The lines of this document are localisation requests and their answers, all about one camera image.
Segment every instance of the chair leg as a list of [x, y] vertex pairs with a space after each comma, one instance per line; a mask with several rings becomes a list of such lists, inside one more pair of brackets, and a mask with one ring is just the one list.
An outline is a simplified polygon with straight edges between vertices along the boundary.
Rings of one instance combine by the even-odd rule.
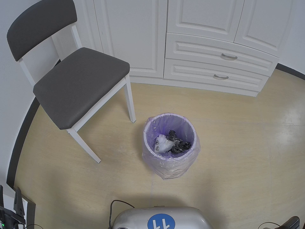
[[125, 76], [126, 84], [124, 85], [125, 97], [131, 122], [135, 122], [135, 108], [132, 99], [132, 87], [130, 85], [129, 74]]
[[67, 129], [67, 132], [77, 141], [77, 143], [88, 153], [90, 156], [98, 163], [101, 162], [101, 159], [92, 151], [91, 148], [85, 143], [85, 141], [78, 135], [78, 133], [73, 129]]

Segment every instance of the chair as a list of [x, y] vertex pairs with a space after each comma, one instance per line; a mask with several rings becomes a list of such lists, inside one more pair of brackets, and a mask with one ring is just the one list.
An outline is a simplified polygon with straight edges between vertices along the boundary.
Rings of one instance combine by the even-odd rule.
[[[100, 158], [77, 131], [122, 87], [130, 120], [135, 122], [130, 66], [120, 59], [82, 47], [76, 21], [73, 0], [41, 0], [13, 22], [7, 32], [7, 41], [14, 59], [20, 63], [33, 86], [33, 93], [51, 120], [59, 129], [67, 130], [99, 163]], [[78, 49], [35, 82], [22, 57], [66, 26], [71, 27]]]

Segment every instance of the chair seat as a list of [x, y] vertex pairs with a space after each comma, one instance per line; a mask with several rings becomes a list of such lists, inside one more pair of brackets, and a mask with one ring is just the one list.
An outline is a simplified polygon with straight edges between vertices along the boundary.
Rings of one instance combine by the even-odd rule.
[[125, 61], [80, 48], [39, 80], [33, 93], [58, 128], [69, 129], [129, 70]]

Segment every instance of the waste bin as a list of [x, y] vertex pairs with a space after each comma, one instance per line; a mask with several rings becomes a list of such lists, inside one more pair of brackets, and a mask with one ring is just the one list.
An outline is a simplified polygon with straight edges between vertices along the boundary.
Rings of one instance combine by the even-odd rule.
[[[156, 154], [154, 145], [158, 135], [168, 135], [174, 130], [179, 138], [190, 142], [191, 147], [179, 154]], [[200, 152], [200, 141], [191, 122], [178, 114], [164, 113], [150, 117], [144, 124], [143, 131], [143, 160], [162, 179], [171, 179], [182, 176], [194, 163]]]

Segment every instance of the white symbol on blue logo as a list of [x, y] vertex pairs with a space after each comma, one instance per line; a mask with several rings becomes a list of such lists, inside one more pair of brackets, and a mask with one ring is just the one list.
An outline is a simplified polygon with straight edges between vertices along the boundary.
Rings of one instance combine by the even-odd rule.
[[153, 215], [147, 222], [148, 229], [174, 229], [175, 220], [167, 214]]

